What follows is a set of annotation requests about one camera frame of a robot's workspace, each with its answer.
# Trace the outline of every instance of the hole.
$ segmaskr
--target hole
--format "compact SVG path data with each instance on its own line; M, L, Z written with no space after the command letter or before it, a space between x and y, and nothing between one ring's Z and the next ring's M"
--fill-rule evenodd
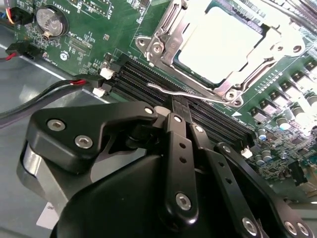
M79 142L80 142L80 143L83 143L83 144L85 144L85 145L88 144L88 140L86 140L86 139L80 139Z
M227 181L228 184L232 184L232 180L231 179L226 178L226 181Z
M239 106L239 105L241 105L241 101L237 100L237 101L235 101L233 104L234 104L235 106Z
M61 128L61 124L58 123L58 122L54 122L54 123L53 123L53 126L56 127L56 128Z
M183 158L183 157L180 157L179 160L180 160L180 162L182 162L183 164L187 163L187 160L186 160L185 158Z
M301 46L295 46L294 48L293 48L293 52L294 53L298 53L299 51L301 51L302 50L302 47Z

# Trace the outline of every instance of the cable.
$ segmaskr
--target cable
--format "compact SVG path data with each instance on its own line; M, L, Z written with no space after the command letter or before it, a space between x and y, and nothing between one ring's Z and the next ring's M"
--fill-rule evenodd
M12 53L9 56L5 57L5 58L0 58L0 62L6 62L9 61L10 59L12 59L13 57L16 57L17 53Z
M8 18L9 22L14 25L14 21L12 21L12 18L11 18L11 12L10 12L10 8L6 8L5 9L5 12L6 12L6 17Z
M315 28L313 25L311 25L308 21L303 19L301 16L293 13L290 10L287 10L283 8L282 6L270 1L270 0L261 0L262 2L266 3L267 5L275 8L276 10L279 10L280 12L284 13L288 17L292 18L297 23L301 24L305 28L307 28L309 31L311 31L315 36L317 36L317 28Z
M0 118L0 129L7 127L16 121L19 121L31 115L35 111L47 106L48 104L56 101L57 99L63 96L66 96L67 94L81 90L82 86L83 84L64 86L62 88L59 88L51 92L48 95L45 95L44 97L40 98L35 103L27 105L26 107L20 109L19 111L16 111L14 113L8 114L7 116L3 118Z

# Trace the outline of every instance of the connector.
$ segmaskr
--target connector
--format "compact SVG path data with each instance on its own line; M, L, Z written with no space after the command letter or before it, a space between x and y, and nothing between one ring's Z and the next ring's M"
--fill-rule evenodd
M30 14L27 11L20 9L18 7L11 8L10 13L14 24L24 26L34 21L34 14Z
M31 60L34 60L37 56L39 56L42 51L31 45L28 41L17 41L13 44L11 44L5 52L8 55L11 55L13 53L16 53L16 56L25 56Z

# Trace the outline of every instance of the white label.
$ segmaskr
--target white label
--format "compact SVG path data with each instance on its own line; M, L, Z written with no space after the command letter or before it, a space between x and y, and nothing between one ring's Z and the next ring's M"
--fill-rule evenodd
M41 213L36 225L53 230L54 226L58 222L58 214L55 208L49 202L46 204L43 212Z

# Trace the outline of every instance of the bolt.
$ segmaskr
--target bolt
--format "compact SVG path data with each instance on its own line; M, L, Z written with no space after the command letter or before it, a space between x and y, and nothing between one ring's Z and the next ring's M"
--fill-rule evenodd
M61 120L57 120L57 119L49 120L47 125L48 125L48 128L53 131L61 131L66 128L65 124Z
M89 149L93 146L93 141L91 138L85 135L79 135L75 138L75 144L82 149Z
M304 227L304 225L302 223L297 223L297 225L298 225L299 229L301 230L301 232L308 237L309 232L308 232L307 228Z
M148 114L153 114L153 110L151 108L144 108L144 110L148 113Z
M67 61L69 59L69 54L66 51L63 51L60 53L59 57L62 61Z
M296 231L296 229L295 229L295 227L292 225L292 223L290 223L290 222L285 222L284 223L285 224L285 226L286 226L286 229L291 233L291 234L293 234L293 235L297 235L297 231Z
M192 207L189 198L183 193L178 193L176 195L176 203L184 211L188 211Z
M258 234L256 226L253 224L253 222L249 218L243 218L242 223L244 228L254 237Z
M182 119L179 118L179 117L177 117L177 116L174 116L174 119L175 119L175 121L177 121L177 122L182 122Z
M198 131L198 132L200 132L200 133L203 133L204 132L204 130L200 127L200 126L196 126L195 127L196 128L196 130Z
M224 150L226 151L226 152L228 152L228 153L230 153L231 152L231 150L229 149L229 147L228 146L223 146L223 148L224 148Z

